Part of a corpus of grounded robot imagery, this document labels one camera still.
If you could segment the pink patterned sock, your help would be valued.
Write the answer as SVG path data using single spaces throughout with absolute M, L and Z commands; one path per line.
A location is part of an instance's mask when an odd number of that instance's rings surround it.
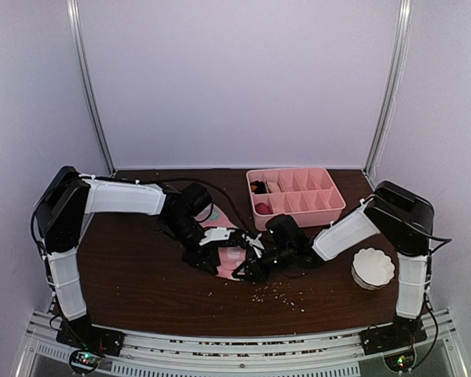
M 195 219 L 203 228 L 237 228 L 237 225 L 234 225 L 229 220 L 228 215 L 215 204 L 205 207 Z M 217 246 L 215 242 L 208 243 L 208 246 L 216 247 L 217 255 L 220 259 L 216 277 L 241 281 L 240 278 L 233 277 L 232 273 L 245 261 L 246 251 L 238 246 Z

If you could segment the aluminium front rail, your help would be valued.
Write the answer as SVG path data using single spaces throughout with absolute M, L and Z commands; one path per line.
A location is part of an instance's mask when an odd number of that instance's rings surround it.
M 471 376 L 462 359 L 457 333 L 447 310 L 433 350 L 411 373 L 393 372 L 389 356 L 368 355 L 359 334 L 364 328 L 306 335 L 269 337 L 194 337 L 121 331 L 119 356 L 106 356 L 88 376 Z M 27 326 L 13 376 L 76 376 L 68 359 L 74 348 L 56 342 L 60 320 L 35 310 Z

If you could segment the striped beige maroon sock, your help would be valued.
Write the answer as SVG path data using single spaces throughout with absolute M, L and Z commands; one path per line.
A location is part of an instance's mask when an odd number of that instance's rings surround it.
M 268 193 L 282 193 L 285 190 L 278 181 L 266 181 Z

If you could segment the maroon rolled sock in tray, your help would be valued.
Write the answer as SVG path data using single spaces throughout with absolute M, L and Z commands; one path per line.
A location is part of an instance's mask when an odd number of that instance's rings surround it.
M 270 214 L 272 214 L 272 209 L 266 203 L 257 203 L 255 205 L 255 210 L 260 215 L 270 215 Z

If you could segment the circuit board with leds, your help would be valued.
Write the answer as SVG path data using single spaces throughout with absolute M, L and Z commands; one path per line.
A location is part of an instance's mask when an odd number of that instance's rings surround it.
M 414 367 L 416 354 L 414 350 L 404 350 L 384 356 L 385 366 L 392 372 L 404 373 Z
M 101 362 L 101 356 L 87 350 L 74 350 L 69 358 L 68 365 L 71 370 L 79 375 L 86 375 L 96 371 Z

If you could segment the right circuit board with leds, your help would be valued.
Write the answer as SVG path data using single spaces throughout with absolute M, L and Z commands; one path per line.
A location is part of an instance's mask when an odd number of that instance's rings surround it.
M 416 354 L 414 350 L 404 350 L 384 356 L 385 366 L 392 372 L 404 373 L 414 367 Z

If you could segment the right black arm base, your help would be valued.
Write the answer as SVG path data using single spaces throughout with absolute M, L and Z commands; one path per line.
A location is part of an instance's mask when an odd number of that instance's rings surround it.
M 370 326 L 359 333 L 361 345 L 365 355 L 387 353 L 399 348 L 408 348 L 416 342 L 427 339 L 425 330 L 415 332 L 407 328 L 398 328 L 395 324 L 382 327 Z

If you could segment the black item in tray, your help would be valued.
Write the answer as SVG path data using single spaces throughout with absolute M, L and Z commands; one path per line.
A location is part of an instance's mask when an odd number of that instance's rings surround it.
M 252 181 L 250 183 L 250 191 L 255 195 L 263 195 L 268 192 L 264 181 Z

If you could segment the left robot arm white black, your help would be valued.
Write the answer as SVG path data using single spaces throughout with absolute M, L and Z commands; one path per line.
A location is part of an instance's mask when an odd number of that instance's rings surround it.
M 98 177 L 60 168 L 31 215 L 30 230 L 45 264 L 46 280 L 60 310 L 68 338 L 81 349 L 97 342 L 82 293 L 78 249 L 86 220 L 95 214 L 143 214 L 159 218 L 183 246 L 182 259 L 190 266 L 217 274 L 219 248 L 234 247 L 242 239 L 235 227 L 204 227 L 197 216 L 213 202 L 210 184 L 187 178 L 140 181 Z

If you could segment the aluminium frame post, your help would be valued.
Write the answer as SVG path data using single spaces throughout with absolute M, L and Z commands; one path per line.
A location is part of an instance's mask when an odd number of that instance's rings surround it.
M 413 8 L 413 1 L 400 1 L 389 73 L 385 84 L 384 95 L 378 114 L 374 136 L 364 167 L 364 173 L 368 177 L 373 177 L 375 175 L 376 166 L 378 165 L 378 161 L 382 155 L 385 139 L 389 132 L 393 110 L 396 106 L 396 92 L 403 74 L 403 66 L 406 60 Z
M 82 21 L 80 17 L 79 1 L 67 0 L 68 21 L 70 24 L 75 53 L 78 61 L 78 69 L 82 80 L 82 91 L 86 101 L 86 107 L 89 113 L 89 119 L 96 136 L 98 148 L 103 157 L 104 165 L 109 174 L 116 172 L 113 158 L 103 124 L 101 122 L 100 112 L 97 106 L 96 93 L 90 74 L 89 62 L 87 59 L 86 46 L 83 38 Z

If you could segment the pink divided organizer tray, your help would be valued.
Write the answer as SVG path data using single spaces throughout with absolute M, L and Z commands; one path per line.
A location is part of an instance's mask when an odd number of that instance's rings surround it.
M 252 181 L 278 181 L 285 190 L 282 193 L 255 195 L 250 191 Z M 328 225 L 340 218 L 346 207 L 344 198 L 329 172 L 322 167 L 260 169 L 246 172 L 256 229 L 264 231 L 267 221 L 279 214 L 288 214 L 299 227 Z M 272 209 L 270 215 L 260 215 L 257 203 L 266 203 Z

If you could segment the left aluminium frame post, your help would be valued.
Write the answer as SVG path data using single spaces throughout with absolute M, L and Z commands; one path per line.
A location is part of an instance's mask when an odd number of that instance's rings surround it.
M 90 74 L 89 62 L 87 59 L 86 46 L 83 38 L 82 21 L 80 17 L 79 1 L 67 0 L 68 21 L 70 24 L 75 53 L 78 61 L 78 69 L 82 80 L 82 91 L 86 101 L 86 107 L 89 113 L 89 119 L 96 136 L 98 148 L 103 157 L 104 165 L 109 174 L 116 172 L 113 158 L 103 124 L 101 122 L 100 112 L 97 106 L 96 93 Z

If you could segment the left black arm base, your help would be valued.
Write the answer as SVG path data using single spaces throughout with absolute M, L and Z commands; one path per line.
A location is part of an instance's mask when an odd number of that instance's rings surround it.
M 86 332 L 76 332 L 61 327 L 57 332 L 58 343 L 77 349 L 88 350 L 97 355 L 118 357 L 121 353 L 125 334 L 121 331 L 91 327 Z

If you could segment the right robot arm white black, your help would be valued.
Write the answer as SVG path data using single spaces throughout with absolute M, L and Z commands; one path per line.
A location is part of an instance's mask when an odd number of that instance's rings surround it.
M 431 202 L 391 181 L 380 183 L 357 207 L 331 225 L 308 236 L 289 214 L 272 217 L 265 225 L 274 246 L 253 247 L 233 276 L 259 282 L 273 267 L 294 263 L 315 268 L 373 238 L 384 240 L 397 258 L 395 324 L 387 329 L 392 346 L 404 346 L 417 333 L 416 322 L 425 306 L 432 276 L 432 258 L 451 238 L 434 232 Z

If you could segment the white scalloped bowl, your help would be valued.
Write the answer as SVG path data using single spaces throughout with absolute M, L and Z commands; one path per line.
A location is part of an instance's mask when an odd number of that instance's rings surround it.
M 368 291 L 387 286 L 395 276 L 392 259 L 382 250 L 363 248 L 353 257 L 351 273 L 355 283 Z

